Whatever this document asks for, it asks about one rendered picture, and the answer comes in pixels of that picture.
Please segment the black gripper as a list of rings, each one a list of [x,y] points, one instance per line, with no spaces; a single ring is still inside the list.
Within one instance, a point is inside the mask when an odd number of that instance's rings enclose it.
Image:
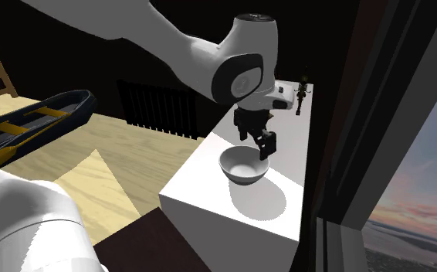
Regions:
[[[255,138],[261,161],[276,152],[276,133],[266,129],[272,117],[269,110],[246,110],[241,107],[234,110],[233,124],[238,128],[239,139],[244,141],[248,134]]]

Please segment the white bowl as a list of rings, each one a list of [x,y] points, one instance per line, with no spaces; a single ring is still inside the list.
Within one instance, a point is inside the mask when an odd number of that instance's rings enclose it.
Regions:
[[[237,185],[251,185],[259,181],[269,170],[268,158],[263,158],[260,150],[240,145],[225,149],[218,163],[225,176]]]

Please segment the dark gold figure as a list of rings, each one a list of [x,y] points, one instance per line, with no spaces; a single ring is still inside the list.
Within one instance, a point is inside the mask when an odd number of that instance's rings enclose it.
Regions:
[[[308,80],[309,77],[307,75],[307,71],[304,71],[303,75],[300,78],[299,87],[296,91],[296,97],[298,102],[297,109],[296,109],[296,116],[300,116],[303,99],[309,93],[309,91],[307,90]]]

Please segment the white table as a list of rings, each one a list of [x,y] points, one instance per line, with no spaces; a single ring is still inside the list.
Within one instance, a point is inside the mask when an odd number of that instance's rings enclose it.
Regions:
[[[289,272],[300,241],[313,84],[290,110],[273,110],[277,150],[251,185],[236,185],[219,156],[241,145],[229,110],[160,191],[161,209],[211,272]]]

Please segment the black radiator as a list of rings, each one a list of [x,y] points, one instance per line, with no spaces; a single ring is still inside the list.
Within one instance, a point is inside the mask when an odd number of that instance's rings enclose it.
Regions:
[[[196,140],[195,93],[125,80],[117,89],[128,124]]]

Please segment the black boat with yellow oars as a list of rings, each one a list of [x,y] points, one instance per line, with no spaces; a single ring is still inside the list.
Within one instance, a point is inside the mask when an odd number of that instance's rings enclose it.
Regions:
[[[88,90],[71,90],[0,116],[0,168],[85,125],[97,106]]]

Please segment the window with dark frame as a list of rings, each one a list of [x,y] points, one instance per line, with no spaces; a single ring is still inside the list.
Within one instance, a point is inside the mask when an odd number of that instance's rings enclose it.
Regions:
[[[437,272],[437,0],[363,0],[311,272]]]

